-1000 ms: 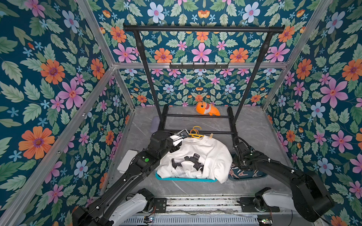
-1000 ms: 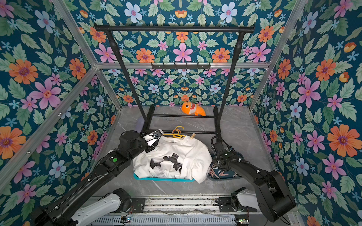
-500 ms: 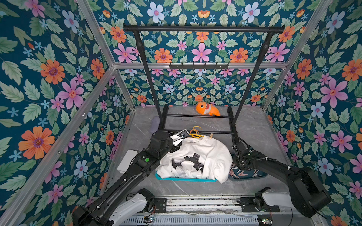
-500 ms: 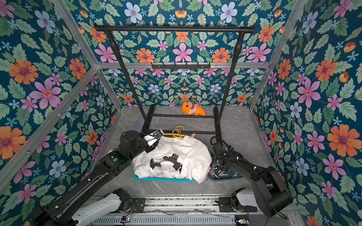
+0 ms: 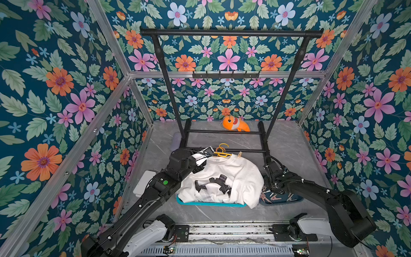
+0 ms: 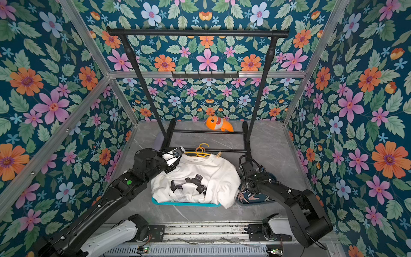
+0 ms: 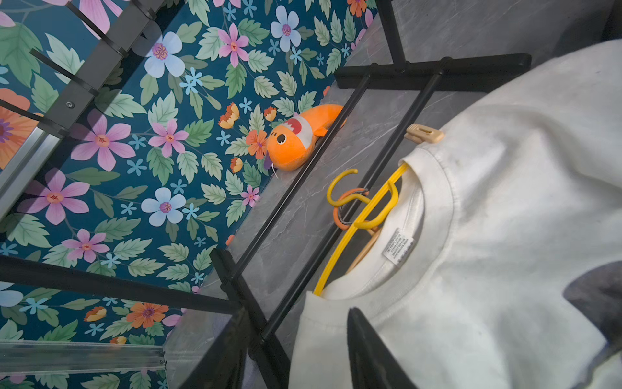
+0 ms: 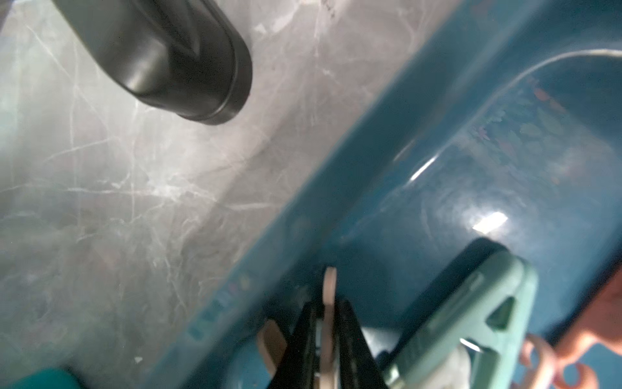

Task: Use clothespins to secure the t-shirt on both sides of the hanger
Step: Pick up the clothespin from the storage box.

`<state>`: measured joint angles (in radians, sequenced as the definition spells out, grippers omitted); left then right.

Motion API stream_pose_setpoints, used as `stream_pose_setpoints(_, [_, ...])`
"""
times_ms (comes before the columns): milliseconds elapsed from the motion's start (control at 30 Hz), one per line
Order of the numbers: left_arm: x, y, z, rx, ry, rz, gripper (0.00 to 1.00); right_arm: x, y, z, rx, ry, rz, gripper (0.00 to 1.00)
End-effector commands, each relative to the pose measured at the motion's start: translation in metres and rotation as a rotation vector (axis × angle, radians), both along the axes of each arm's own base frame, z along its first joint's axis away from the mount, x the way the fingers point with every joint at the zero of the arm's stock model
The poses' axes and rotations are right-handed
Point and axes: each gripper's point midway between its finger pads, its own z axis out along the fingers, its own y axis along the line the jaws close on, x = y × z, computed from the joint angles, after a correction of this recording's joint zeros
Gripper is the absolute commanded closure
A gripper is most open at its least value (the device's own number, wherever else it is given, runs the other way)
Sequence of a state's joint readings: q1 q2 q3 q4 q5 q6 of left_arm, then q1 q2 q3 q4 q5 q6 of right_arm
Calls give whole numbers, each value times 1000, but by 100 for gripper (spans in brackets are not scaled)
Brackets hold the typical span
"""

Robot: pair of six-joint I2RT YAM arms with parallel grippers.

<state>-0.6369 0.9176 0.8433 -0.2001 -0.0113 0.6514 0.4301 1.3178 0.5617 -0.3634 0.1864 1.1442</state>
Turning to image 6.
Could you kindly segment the yellow plastic hanger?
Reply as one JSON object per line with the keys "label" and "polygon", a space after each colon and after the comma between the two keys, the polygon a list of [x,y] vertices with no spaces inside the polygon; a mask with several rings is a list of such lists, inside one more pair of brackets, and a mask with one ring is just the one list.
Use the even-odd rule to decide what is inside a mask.
{"label": "yellow plastic hanger", "polygon": [[201,143],[194,151],[186,151],[184,154],[190,157],[208,157],[211,154],[207,153],[207,148],[209,148],[207,143]]}

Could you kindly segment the white t-shirt black print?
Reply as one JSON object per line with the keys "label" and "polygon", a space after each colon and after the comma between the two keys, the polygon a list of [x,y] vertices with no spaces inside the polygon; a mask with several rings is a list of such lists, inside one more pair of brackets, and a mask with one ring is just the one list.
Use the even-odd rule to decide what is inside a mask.
{"label": "white t-shirt black print", "polygon": [[160,173],[150,186],[158,203],[213,204],[228,209],[237,197],[240,177],[235,166],[222,157],[184,154],[174,171]]}

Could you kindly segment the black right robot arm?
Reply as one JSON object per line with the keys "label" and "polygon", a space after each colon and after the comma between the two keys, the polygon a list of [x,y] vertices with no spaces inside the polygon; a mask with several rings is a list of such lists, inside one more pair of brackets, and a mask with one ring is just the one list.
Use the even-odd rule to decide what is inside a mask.
{"label": "black right robot arm", "polygon": [[333,225],[312,191],[282,184],[246,155],[239,157],[239,170],[243,187],[253,194],[267,195],[285,209],[291,233],[303,247],[316,244],[326,250],[320,239],[333,230]]}

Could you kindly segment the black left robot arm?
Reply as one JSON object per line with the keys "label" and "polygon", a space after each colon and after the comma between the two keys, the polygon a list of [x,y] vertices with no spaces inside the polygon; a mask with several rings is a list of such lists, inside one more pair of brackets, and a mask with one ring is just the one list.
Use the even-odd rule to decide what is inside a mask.
{"label": "black left robot arm", "polygon": [[134,156],[134,165],[115,179],[105,194],[71,225],[50,237],[40,237],[33,244],[36,257],[84,257],[81,247],[115,212],[133,201],[148,182],[161,172],[169,173],[179,164],[183,147],[157,151],[141,149]]}

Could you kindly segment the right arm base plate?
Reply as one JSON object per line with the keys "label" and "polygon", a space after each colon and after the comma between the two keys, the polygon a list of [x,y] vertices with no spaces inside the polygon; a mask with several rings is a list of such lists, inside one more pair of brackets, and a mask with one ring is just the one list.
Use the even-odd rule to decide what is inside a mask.
{"label": "right arm base plate", "polygon": [[249,224],[244,229],[251,242],[291,242],[292,236],[275,234],[271,229],[262,224]]}

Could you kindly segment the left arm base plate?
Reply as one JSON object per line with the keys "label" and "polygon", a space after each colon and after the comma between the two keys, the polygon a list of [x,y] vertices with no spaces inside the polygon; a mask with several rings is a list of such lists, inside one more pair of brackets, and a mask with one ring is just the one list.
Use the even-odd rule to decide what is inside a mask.
{"label": "left arm base plate", "polygon": [[142,241],[144,243],[163,242],[164,235],[165,235],[164,225],[148,225],[142,230]]}

